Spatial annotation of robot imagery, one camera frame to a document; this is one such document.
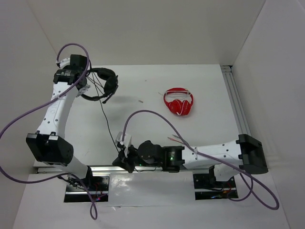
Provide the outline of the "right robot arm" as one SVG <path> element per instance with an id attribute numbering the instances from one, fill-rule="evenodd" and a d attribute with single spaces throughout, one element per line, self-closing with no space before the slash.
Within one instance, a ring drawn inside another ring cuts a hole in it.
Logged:
<path id="1" fill-rule="evenodd" d="M 251 175 L 268 172 L 262 143 L 247 134 L 228 143 L 192 147 L 160 146 L 150 140 L 134 147 L 131 140 L 129 134 L 125 138 L 118 134 L 119 153 L 112 163 L 129 173 L 136 167 L 160 167 L 164 172 L 207 169 L 209 184 L 219 187 L 241 171 Z"/>

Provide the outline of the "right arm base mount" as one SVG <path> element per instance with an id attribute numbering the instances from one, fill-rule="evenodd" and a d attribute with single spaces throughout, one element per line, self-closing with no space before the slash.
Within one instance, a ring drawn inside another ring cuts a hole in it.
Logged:
<path id="1" fill-rule="evenodd" d="M 195 200 L 238 199 L 234 177 L 228 181 L 216 181 L 209 174 L 193 174 Z"/>

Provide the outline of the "black headset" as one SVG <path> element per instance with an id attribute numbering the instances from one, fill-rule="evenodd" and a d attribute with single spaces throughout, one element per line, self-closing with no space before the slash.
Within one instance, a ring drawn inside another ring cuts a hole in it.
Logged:
<path id="1" fill-rule="evenodd" d="M 102 104 L 106 104 L 108 100 L 116 93 L 118 89 L 118 75 L 111 70 L 107 68 L 91 68 L 88 73 L 96 73 L 97 76 L 105 81 L 105 85 L 103 86 L 104 94 L 101 96 L 87 96 L 85 94 L 82 94 L 81 97 L 88 101 L 98 101 L 102 98 L 105 98 L 104 101 L 102 101 Z"/>

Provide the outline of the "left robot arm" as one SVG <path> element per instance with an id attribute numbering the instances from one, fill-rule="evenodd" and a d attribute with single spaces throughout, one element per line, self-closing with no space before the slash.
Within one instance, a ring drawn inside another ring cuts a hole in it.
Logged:
<path id="1" fill-rule="evenodd" d="M 53 78 L 52 104 L 36 133 L 28 134 L 26 143 L 38 162 L 55 166 L 78 177 L 77 185 L 89 190 L 94 185 L 92 170 L 73 155 L 73 146 L 65 140 L 65 127 L 74 99 L 87 80 L 81 75 L 88 69 L 87 57 L 72 54 L 59 63 Z"/>

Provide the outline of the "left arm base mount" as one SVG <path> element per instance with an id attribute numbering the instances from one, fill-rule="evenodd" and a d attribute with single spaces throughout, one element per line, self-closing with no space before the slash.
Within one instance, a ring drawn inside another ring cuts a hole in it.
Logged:
<path id="1" fill-rule="evenodd" d="M 87 186 L 90 196 L 95 202 L 108 202 L 109 199 L 109 176 L 95 176 L 93 183 Z M 90 202 L 90 198 L 85 188 L 80 182 L 71 179 L 66 186 L 65 203 L 85 203 Z"/>

